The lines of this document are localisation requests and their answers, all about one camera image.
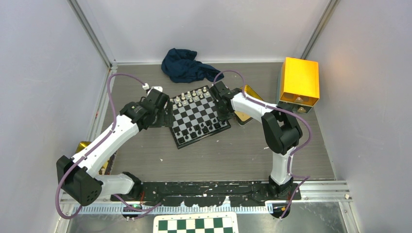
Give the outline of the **black white chess board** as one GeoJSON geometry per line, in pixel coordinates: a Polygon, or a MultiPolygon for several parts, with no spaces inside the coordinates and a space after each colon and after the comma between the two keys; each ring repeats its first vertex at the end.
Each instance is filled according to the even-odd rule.
{"type": "Polygon", "coordinates": [[[170,98],[170,131],[178,149],[231,128],[228,120],[218,118],[214,100],[207,85],[170,98]]]}

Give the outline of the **orange drawer box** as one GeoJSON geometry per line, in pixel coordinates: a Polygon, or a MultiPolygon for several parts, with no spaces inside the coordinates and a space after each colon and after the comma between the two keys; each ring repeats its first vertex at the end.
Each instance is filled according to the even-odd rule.
{"type": "Polygon", "coordinates": [[[319,63],[286,57],[278,75],[276,103],[307,114],[320,99],[319,63]]]}

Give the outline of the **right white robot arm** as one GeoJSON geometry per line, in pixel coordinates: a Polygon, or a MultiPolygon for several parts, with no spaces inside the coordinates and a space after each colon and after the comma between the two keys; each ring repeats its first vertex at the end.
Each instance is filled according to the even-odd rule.
{"type": "Polygon", "coordinates": [[[226,120],[235,112],[241,112],[262,124],[266,144],[273,152],[269,190],[273,198],[284,198],[293,182],[292,152],[303,135],[296,116],[291,115],[286,105],[278,107],[258,100],[239,88],[230,90],[222,81],[214,84],[210,92],[220,119],[226,120]]]}

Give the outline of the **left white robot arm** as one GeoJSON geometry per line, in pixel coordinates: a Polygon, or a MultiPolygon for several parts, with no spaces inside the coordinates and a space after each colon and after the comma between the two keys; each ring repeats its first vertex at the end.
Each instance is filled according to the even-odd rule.
{"type": "Polygon", "coordinates": [[[88,206],[100,196],[117,194],[137,200],[142,193],[141,181],[129,172],[100,175],[104,163],[130,138],[149,127],[165,126],[171,116],[170,97],[162,87],[154,86],[138,102],[125,105],[115,121],[91,144],[71,158],[62,156],[56,162],[62,189],[80,205],[88,206]]]}

